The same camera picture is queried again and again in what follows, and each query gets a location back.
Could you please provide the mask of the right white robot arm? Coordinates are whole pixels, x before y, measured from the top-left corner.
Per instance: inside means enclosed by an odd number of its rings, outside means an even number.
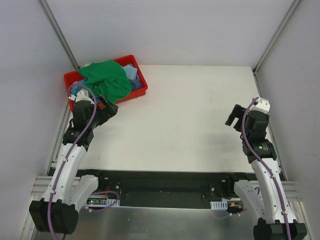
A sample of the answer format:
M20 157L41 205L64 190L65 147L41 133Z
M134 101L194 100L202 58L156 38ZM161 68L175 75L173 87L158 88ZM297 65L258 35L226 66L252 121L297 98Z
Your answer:
M307 236L305 223L297 220L285 195L280 178L277 155L267 140L269 115L266 109L252 103L248 108L236 104L225 124L238 119L234 129L240 132L242 150L247 156L258 182L258 189L246 179L225 184L230 197L239 197L253 219L256 240L302 240Z

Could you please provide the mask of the green t shirt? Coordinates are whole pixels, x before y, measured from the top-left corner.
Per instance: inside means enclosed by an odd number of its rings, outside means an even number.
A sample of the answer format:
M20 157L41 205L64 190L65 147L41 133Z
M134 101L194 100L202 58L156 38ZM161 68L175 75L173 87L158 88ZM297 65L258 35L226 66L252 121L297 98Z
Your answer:
M95 95L102 95L113 104L127 97L132 91L125 70L114 60L94 62L77 72L86 79L85 86Z

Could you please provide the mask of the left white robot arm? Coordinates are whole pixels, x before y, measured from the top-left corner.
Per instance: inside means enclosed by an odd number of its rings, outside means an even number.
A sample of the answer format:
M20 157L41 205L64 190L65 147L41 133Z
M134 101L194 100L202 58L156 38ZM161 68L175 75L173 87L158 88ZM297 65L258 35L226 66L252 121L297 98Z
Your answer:
M118 112L118 106L105 97L94 103L88 97L77 96L73 103L72 119L62 138L62 152L51 181L40 200L33 200L29 213L39 232L53 236L72 234L78 224L79 212L89 196L105 191L104 180L84 175L77 185L74 180L80 163L94 137L94 129L103 125Z

